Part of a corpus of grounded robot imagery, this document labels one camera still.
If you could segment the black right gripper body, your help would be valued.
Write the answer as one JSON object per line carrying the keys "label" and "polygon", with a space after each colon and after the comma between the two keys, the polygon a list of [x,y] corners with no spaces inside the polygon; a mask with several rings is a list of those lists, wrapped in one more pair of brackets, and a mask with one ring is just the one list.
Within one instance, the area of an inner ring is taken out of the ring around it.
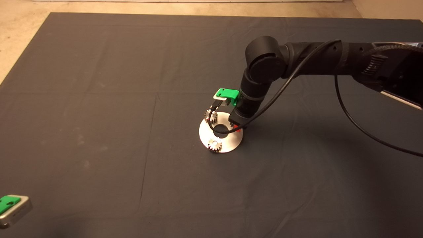
{"label": "black right gripper body", "polygon": [[252,101],[237,101],[229,116],[229,122],[232,125],[242,125],[253,116]]}

